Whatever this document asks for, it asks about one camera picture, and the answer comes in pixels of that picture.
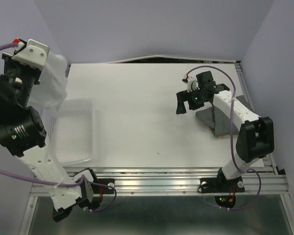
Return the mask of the white skirt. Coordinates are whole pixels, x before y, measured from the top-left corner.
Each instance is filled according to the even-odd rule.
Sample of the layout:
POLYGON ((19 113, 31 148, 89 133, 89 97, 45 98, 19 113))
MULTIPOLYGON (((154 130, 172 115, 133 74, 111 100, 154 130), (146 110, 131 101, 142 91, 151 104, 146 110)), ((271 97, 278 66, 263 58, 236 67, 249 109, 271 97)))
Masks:
POLYGON ((67 72, 66 58, 50 52, 40 76, 40 84, 32 87, 29 104, 43 108, 60 105, 67 96, 67 72))

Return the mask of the grey skirt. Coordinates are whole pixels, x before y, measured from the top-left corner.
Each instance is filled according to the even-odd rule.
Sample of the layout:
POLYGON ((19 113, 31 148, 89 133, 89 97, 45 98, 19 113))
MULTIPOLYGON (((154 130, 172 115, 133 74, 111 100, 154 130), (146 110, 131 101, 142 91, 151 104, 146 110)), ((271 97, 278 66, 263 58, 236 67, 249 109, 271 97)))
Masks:
POLYGON ((230 135, 230 118, 219 108, 213 106, 197 111, 196 118, 210 129, 214 137, 230 135))

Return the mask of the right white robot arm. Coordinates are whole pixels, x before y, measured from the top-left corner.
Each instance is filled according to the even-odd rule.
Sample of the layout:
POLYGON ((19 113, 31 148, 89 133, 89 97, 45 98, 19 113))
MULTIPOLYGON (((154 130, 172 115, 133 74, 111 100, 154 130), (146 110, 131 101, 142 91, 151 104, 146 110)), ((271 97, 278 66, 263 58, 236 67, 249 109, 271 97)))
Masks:
POLYGON ((236 97, 235 87, 217 84, 210 71, 190 77, 185 74, 182 80, 187 88, 176 94, 176 114, 197 110, 206 102, 218 108, 230 122, 230 136, 233 127, 238 129, 237 140, 230 141, 231 160, 218 170, 214 178, 202 178, 199 193, 244 192, 242 175, 251 172, 251 165, 274 151, 273 121, 269 117, 260 117, 251 111, 236 97))

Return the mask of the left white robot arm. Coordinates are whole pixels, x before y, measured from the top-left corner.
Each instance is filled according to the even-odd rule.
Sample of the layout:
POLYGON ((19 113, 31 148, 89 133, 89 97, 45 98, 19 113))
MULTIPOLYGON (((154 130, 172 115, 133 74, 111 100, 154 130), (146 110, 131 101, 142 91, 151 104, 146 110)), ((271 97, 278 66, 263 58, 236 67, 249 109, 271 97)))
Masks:
POLYGON ((41 70, 13 60, 4 52, 4 73, 0 74, 0 145, 34 173, 35 179, 0 170, 0 174, 43 185, 53 201, 52 217, 66 218, 74 206, 90 209, 99 180, 86 169, 71 178, 48 144, 40 114, 28 100, 39 83, 41 70))

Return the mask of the white plastic laundry basket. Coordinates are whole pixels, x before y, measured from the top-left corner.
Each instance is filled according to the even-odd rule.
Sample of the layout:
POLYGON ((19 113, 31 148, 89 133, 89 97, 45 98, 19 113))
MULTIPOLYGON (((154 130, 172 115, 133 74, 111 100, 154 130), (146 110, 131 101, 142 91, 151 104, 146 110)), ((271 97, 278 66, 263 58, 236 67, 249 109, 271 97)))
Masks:
POLYGON ((43 111, 49 142, 62 165, 81 164, 97 157, 95 113, 90 99, 65 100, 43 111))

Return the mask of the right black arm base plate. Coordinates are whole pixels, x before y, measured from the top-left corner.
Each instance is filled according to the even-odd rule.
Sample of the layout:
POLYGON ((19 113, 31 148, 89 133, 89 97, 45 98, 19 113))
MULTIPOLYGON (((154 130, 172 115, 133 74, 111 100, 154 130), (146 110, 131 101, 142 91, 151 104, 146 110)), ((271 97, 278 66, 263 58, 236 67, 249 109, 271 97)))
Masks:
POLYGON ((199 193, 229 193, 245 192, 242 177, 233 180, 222 180, 216 178, 200 178, 200 184, 197 188, 199 193))

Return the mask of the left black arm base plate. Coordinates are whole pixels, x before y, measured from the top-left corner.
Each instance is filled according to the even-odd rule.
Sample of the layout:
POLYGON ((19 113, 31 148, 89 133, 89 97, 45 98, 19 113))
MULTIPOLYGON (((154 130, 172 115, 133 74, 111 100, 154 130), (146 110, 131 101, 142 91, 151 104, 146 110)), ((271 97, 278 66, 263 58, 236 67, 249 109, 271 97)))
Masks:
POLYGON ((91 182, 91 187, 94 194, 100 195, 112 195, 114 194, 113 189, 115 185, 115 179, 113 178, 99 178, 98 182, 91 182))

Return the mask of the aluminium frame rail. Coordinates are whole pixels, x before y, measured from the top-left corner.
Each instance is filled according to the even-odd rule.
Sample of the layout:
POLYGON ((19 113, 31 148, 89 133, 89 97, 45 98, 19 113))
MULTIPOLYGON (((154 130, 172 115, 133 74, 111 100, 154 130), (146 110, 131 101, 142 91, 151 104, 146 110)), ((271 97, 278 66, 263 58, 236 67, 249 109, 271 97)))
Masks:
POLYGON ((200 179, 215 168, 98 168, 114 178, 117 198, 103 213, 74 209, 61 222, 52 202, 33 185, 20 229, 22 235, 294 235, 294 211, 285 175, 271 166, 243 177, 238 211, 217 208, 212 194, 200 194, 200 179))

